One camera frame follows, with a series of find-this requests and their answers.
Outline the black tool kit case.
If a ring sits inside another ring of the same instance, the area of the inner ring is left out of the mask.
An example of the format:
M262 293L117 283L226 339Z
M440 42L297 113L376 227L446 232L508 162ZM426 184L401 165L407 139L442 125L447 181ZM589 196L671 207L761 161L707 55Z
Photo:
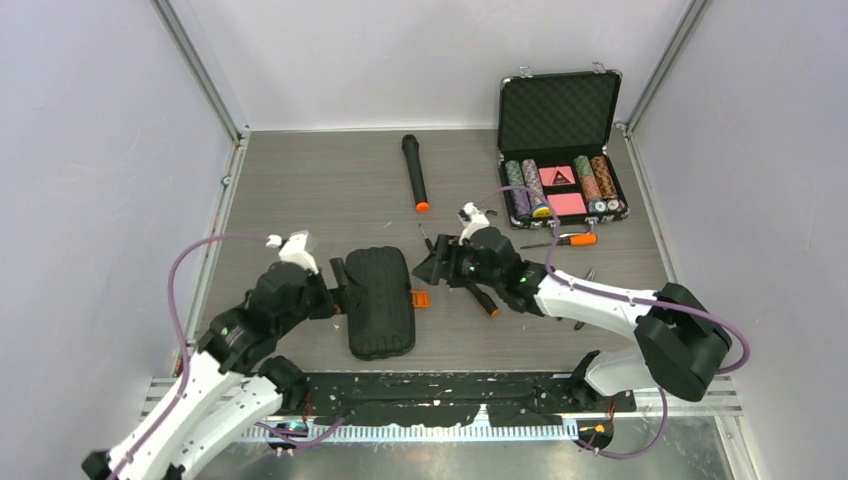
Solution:
M344 260L348 346L364 361L398 357L417 340L413 288L403 252L393 246L350 252Z

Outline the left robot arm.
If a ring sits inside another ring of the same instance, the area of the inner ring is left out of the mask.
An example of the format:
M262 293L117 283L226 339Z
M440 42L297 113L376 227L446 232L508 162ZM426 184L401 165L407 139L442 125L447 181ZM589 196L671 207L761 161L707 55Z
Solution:
M343 310L344 287L329 288L305 263L278 262L245 300L212 322L183 371L121 442L82 462L89 479L194 479L237 437L278 411L302 412L310 386L278 341L307 319Z

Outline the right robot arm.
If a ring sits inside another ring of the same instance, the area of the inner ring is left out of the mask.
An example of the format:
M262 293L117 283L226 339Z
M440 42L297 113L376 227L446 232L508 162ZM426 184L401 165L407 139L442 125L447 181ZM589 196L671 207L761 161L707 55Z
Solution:
M495 227L468 239L439 235L413 274L430 285L485 286L513 311L580 321L632 341L629 349L587 353L571 373L569 394L584 410L643 388L699 402L732 346L685 287L628 291L579 279L522 258Z

